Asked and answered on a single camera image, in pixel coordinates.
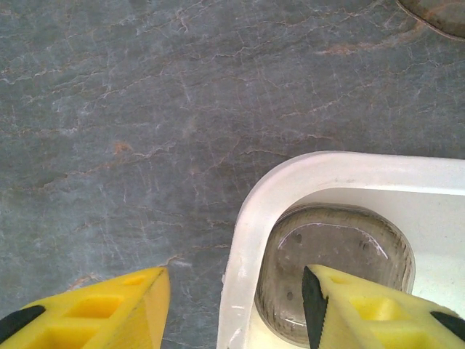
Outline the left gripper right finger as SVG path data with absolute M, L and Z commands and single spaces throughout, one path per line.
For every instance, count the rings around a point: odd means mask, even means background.
M 311 348 L 463 348 L 464 319 L 435 302 L 323 265 L 302 298 Z

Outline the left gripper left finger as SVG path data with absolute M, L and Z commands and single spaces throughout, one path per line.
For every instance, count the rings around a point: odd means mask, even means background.
M 159 348 L 169 312 L 166 267 L 36 300 L 1 319 L 2 348 Z

